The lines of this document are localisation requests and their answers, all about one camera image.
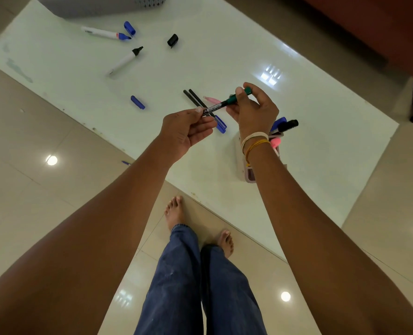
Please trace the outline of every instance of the bare foot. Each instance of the bare foot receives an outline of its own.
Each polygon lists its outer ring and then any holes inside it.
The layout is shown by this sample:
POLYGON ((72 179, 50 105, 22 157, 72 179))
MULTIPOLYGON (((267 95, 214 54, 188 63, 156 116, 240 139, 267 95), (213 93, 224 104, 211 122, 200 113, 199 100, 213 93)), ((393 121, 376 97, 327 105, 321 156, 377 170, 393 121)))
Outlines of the bare foot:
POLYGON ((230 231, 224 230, 220 233, 217 245, 223 249, 225 257, 228 259, 234 252, 234 243, 230 231))
POLYGON ((182 199, 183 197, 181 196, 173 197, 166 206, 165 216, 169 231, 171 231, 175 225, 185 223, 185 214, 183 213, 183 208, 181 206, 182 199))

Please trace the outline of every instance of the white marker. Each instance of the white marker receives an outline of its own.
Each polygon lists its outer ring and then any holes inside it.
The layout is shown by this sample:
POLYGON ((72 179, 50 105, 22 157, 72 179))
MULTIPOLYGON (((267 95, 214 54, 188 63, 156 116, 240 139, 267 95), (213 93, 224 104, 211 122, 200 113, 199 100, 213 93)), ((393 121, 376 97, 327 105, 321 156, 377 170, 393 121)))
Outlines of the white marker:
POLYGON ((123 33, 114 33, 114 32, 109 32, 107 30, 102 30, 102 29, 96 29, 96 28, 90 28, 90 27, 81 27, 83 32, 93 34, 93 35, 98 35, 101 37, 107 37, 109 39, 115 39, 115 40, 131 40, 132 38, 123 34, 123 33))
POLYGON ((114 66, 111 70, 109 70, 107 72, 107 76, 112 75, 114 72, 116 72, 118 69, 124 67, 126 64, 128 64, 129 62, 131 62, 136 56, 138 56, 138 54, 140 54, 141 50, 143 49, 143 47, 140 48, 135 48, 134 50, 132 50, 132 52, 127 55, 124 59, 122 59, 120 62, 118 62, 116 64, 116 66, 114 66))

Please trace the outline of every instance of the gray basket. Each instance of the gray basket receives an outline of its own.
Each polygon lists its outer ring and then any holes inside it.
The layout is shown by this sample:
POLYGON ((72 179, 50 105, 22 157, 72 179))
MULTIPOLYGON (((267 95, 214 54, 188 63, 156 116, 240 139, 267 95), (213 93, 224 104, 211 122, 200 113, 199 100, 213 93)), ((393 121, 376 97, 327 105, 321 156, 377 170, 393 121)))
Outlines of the gray basket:
POLYGON ((53 14, 65 19, 126 13, 141 8, 154 8, 165 0, 38 0, 53 14))

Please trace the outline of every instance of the hand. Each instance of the hand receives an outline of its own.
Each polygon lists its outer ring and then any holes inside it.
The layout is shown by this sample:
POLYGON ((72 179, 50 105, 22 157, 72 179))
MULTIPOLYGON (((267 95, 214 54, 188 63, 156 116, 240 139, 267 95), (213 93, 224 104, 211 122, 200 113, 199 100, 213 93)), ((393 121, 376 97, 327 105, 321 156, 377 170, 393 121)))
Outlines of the hand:
POLYGON ((226 112, 239 123, 241 141, 256 132, 263 132, 268 135, 279 114, 278 108, 263 90, 247 82, 243 86, 252 89, 252 93, 259 103, 250 100, 243 89, 237 87, 237 104, 226 107, 226 112))
POLYGON ((172 163, 177 162, 190 147, 213 133, 214 118, 202 117, 203 108, 183 110, 166 115, 157 139, 169 152, 172 163))

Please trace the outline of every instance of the table top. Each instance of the table top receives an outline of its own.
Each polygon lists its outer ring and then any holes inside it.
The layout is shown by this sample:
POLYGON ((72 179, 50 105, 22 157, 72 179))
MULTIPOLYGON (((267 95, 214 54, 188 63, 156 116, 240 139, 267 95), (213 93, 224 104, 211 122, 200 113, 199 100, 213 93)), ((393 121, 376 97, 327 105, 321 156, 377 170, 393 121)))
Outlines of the table top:
MULTIPOLYGON (((184 89, 224 100, 245 81, 257 84, 277 104, 279 117, 299 121, 280 145, 282 161, 338 226, 398 126, 223 0, 167 0, 152 10, 77 20, 58 18, 32 0, 0 36, 0 69, 134 158, 165 115, 193 107, 184 89), (124 32, 126 20, 137 30, 127 42, 80 29, 124 32), (174 33, 180 39, 170 49, 174 33), (105 76, 139 46, 136 60, 105 76)), ((284 258, 256 185, 238 175, 237 124, 223 109, 218 114, 227 132, 215 129, 167 180, 284 258)))

